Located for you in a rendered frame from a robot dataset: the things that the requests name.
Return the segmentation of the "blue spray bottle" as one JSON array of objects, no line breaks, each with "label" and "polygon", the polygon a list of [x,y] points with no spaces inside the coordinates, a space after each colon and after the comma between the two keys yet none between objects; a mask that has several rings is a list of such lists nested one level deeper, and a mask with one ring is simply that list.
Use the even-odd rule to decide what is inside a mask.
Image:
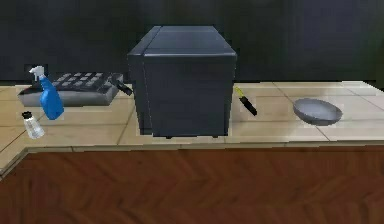
[{"label": "blue spray bottle", "polygon": [[34,75],[35,79],[39,81],[42,87],[40,105],[43,108],[46,117],[49,120],[56,120],[63,114],[64,106],[55,86],[45,75],[43,66],[33,67],[29,72]]}]

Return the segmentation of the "grey toaster with black lever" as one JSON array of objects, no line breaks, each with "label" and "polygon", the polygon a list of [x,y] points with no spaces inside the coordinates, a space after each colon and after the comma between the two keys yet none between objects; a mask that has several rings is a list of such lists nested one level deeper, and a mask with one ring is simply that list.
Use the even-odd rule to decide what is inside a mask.
[{"label": "grey toaster with black lever", "polygon": [[133,93],[123,78],[113,72],[62,73],[52,85],[65,107],[108,106],[119,91]]}]

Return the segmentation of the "clear salt shaker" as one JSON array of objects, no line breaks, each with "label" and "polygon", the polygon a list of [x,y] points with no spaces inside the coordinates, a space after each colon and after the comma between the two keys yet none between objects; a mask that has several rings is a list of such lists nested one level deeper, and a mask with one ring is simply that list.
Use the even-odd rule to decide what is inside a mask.
[{"label": "clear salt shaker", "polygon": [[30,111],[23,112],[22,117],[24,119],[24,126],[26,128],[28,136],[31,139],[41,138],[45,134],[43,128],[40,126],[39,122],[36,120],[36,118],[32,115]]}]

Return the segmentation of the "grey bowl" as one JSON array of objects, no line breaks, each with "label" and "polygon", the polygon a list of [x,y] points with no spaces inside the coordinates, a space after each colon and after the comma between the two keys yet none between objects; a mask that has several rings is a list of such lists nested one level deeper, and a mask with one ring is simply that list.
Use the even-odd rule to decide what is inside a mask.
[{"label": "grey bowl", "polygon": [[314,98],[301,98],[293,103],[295,115],[302,121],[315,126],[329,126],[337,123],[343,112],[335,105]]}]

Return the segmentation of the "dark grey microwave oven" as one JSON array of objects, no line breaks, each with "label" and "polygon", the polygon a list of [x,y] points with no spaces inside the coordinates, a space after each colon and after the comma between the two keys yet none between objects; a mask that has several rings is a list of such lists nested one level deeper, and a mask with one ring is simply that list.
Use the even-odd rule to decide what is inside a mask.
[{"label": "dark grey microwave oven", "polygon": [[237,54],[212,26],[155,26],[127,54],[139,130],[226,136]]}]

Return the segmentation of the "tan tiled kitchen counter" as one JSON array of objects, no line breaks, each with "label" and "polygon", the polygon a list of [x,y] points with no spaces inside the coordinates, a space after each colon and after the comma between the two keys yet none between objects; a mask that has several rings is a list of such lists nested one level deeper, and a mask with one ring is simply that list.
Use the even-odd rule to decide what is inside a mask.
[{"label": "tan tiled kitchen counter", "polygon": [[[384,224],[384,92],[364,82],[247,84],[225,137],[154,138],[131,97],[70,108],[31,139],[0,87],[0,224]],[[315,126],[293,103],[342,118]]]}]

